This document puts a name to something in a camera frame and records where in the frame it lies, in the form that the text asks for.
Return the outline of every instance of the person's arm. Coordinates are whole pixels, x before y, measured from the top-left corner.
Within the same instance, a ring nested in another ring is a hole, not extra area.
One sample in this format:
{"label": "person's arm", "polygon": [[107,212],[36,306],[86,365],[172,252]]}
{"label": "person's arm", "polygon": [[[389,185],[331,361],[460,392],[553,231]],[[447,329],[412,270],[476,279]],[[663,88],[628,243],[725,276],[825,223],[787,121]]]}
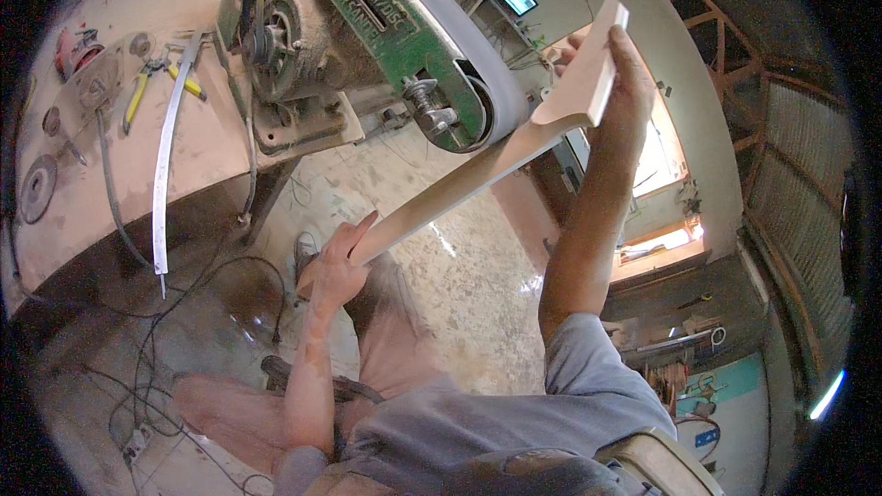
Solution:
{"label": "person's arm", "polygon": [[[565,63],[572,60],[581,41],[570,38],[573,49],[564,51]],[[546,343],[570,314],[601,314],[652,113],[656,86],[619,26],[610,30],[610,50],[616,81],[591,140],[585,182],[545,270],[539,328]]]}
{"label": "person's arm", "polygon": [[377,211],[358,226],[343,223],[316,259],[319,273],[303,322],[303,334],[285,391],[289,447],[314,446],[334,454],[334,386],[331,375],[331,324],[337,310],[364,286],[370,268],[355,267],[349,252],[374,221]]}

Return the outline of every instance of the red tool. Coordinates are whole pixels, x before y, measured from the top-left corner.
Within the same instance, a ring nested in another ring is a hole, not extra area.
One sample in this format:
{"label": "red tool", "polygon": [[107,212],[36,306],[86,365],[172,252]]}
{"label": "red tool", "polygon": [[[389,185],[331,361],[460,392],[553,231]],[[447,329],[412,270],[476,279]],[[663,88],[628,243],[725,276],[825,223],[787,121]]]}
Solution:
{"label": "red tool", "polygon": [[65,27],[56,42],[56,69],[67,81],[102,50],[104,46],[98,42],[98,29],[86,28],[71,34]]}

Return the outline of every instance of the gray t-shirt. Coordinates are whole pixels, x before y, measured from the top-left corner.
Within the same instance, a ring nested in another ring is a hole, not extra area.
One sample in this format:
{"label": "gray t-shirt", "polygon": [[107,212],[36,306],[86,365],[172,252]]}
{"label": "gray t-shirt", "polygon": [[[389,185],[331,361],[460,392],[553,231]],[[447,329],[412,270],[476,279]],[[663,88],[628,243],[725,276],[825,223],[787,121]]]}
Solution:
{"label": "gray t-shirt", "polygon": [[[559,448],[591,458],[641,427],[677,437],[656,393],[622,364],[596,315],[572,314],[551,338],[545,363],[546,395],[468,395],[445,375],[391,398],[356,425],[341,461],[400,493],[439,493],[467,462],[492,452]],[[275,494],[303,494],[326,465],[320,450],[295,448]]]}

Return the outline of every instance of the person's forearm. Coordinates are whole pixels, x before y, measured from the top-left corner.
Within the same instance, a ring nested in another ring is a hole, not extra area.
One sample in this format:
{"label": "person's forearm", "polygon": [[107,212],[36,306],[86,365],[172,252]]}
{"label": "person's forearm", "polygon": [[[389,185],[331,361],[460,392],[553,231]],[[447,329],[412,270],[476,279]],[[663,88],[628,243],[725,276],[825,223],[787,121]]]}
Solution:
{"label": "person's forearm", "polygon": [[334,454],[334,386],[329,335],[336,311],[313,296],[303,323],[285,391],[285,425],[290,447],[314,446]]}
{"label": "person's forearm", "polygon": [[645,140],[640,131],[598,127],[585,182],[545,270],[539,304],[545,341],[570,314],[601,313]]}

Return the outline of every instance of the belt sander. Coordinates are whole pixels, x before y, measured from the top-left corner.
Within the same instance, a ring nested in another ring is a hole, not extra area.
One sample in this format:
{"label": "belt sander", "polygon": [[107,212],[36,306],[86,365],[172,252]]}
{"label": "belt sander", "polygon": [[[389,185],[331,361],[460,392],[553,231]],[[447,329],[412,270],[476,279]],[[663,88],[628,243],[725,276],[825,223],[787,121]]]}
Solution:
{"label": "belt sander", "polygon": [[248,75],[230,83],[267,154],[341,131],[341,92],[385,83],[455,153],[526,117],[511,72],[453,0],[223,0],[217,29],[226,66]]}

